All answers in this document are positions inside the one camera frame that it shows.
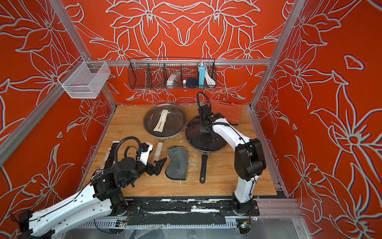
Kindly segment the grey cleaning cloth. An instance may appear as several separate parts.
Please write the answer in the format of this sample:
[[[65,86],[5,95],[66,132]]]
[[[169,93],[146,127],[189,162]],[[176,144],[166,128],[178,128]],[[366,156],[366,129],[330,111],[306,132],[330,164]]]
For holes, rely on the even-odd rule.
[[[165,175],[171,180],[186,180],[188,167],[188,152],[181,146],[173,145],[168,149],[171,159]]]

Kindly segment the glass lid with cream handle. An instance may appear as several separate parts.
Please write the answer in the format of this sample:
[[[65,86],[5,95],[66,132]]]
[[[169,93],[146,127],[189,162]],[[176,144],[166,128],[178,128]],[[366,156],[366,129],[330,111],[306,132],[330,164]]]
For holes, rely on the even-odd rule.
[[[162,104],[150,109],[144,119],[144,129],[155,138],[172,138],[186,127],[185,111],[177,105]]]

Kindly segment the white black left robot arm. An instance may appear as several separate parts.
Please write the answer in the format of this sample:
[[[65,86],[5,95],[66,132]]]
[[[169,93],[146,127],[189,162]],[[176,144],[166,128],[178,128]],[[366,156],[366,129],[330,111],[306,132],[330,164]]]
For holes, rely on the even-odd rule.
[[[65,200],[40,211],[26,210],[19,215],[20,239],[51,239],[86,222],[105,216],[123,216],[128,206],[122,189],[144,173],[159,175],[167,161],[144,164],[132,157],[115,162],[95,174],[89,185]]]

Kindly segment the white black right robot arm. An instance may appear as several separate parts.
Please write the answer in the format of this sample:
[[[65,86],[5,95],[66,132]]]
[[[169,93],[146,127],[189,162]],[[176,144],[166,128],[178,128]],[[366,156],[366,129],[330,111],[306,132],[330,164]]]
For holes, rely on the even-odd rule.
[[[254,187],[267,167],[261,142],[240,133],[222,114],[214,114],[208,104],[198,105],[198,112],[202,128],[217,133],[235,152],[234,168],[239,179],[233,193],[234,212],[238,215],[251,212]]]

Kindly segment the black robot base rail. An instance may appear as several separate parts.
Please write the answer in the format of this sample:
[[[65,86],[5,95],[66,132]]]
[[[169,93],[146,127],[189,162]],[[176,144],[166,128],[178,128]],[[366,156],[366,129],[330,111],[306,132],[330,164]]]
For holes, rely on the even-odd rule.
[[[232,196],[180,196],[125,198],[127,209],[118,216],[107,216],[133,225],[220,226],[227,219],[249,221],[260,215],[255,200],[244,206],[234,202]]]

